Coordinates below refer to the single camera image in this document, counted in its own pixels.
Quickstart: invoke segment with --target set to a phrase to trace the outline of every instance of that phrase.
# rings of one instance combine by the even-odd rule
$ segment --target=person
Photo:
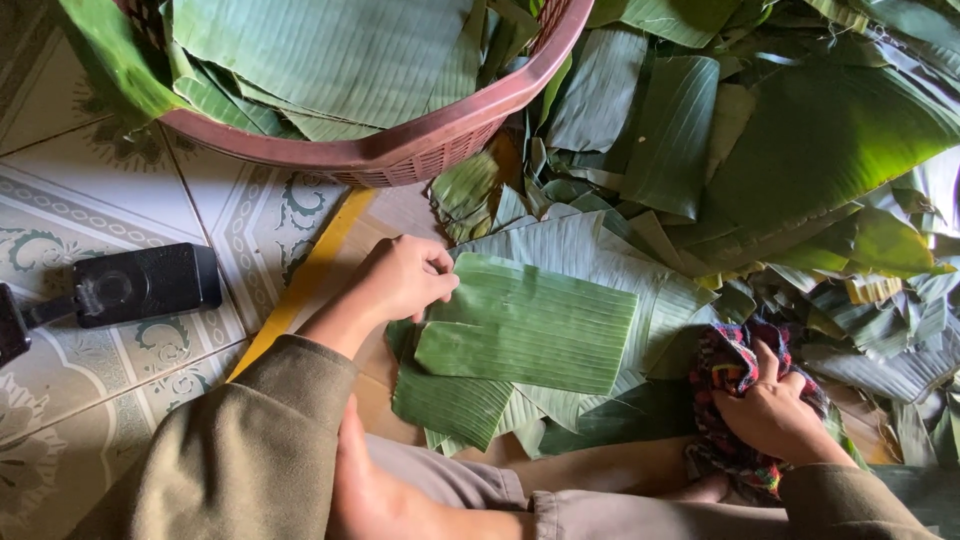
[[[799,382],[776,379],[763,347],[759,382],[716,403],[744,442],[795,467],[780,484],[785,511],[718,503],[722,476],[667,499],[562,491],[527,501],[511,471],[365,435],[351,359],[377,325],[419,321],[448,301],[452,268],[439,243],[381,241],[299,335],[167,416],[70,537],[935,538],[833,442]]]

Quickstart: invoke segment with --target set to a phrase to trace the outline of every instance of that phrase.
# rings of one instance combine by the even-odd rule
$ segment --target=tiled floor
[[[61,538],[174,406],[222,380],[347,188],[160,128],[125,138],[43,3],[11,1],[0,281],[26,305],[60,294],[74,260],[183,241],[213,246],[224,278],[217,310],[92,331],[67,320],[0,369],[0,538]]]

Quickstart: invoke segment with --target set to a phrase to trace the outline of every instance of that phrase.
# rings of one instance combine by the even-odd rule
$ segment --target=yellow tape
[[[340,246],[343,245],[347,233],[360,214],[367,209],[373,193],[373,189],[366,187],[355,187],[350,192],[340,211],[333,217],[326,231],[321,234],[313,251],[297,269],[290,286],[280,295],[280,301],[270,313],[270,317],[267,317],[267,321],[263,323],[263,328],[256,335],[247,353],[240,358],[240,363],[234,368],[227,381],[240,375],[240,372],[259,358],[278,336],[287,332],[291,323],[297,318],[297,314],[313,294],[317,283],[325,277],[330,263],[340,252]]]

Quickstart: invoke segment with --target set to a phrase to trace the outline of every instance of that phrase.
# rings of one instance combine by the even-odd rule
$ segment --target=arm
[[[795,469],[780,481],[780,498],[798,538],[936,538],[879,479],[860,470],[830,437],[816,413],[800,400],[798,373],[777,381],[778,361],[755,341],[760,375],[737,399],[713,398],[736,436]]]
[[[233,382],[164,419],[70,537],[322,538],[350,359],[373,327],[448,299],[452,265],[436,242],[380,242],[302,337],[281,336]]]

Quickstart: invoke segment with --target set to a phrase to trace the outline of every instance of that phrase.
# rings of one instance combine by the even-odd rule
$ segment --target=basket rim
[[[560,69],[592,6],[593,0],[567,2],[557,14],[554,32],[514,73],[442,109],[364,138],[313,142],[255,135],[189,109],[170,110],[159,121],[203,146],[245,160],[329,172],[386,169],[526,107]]]

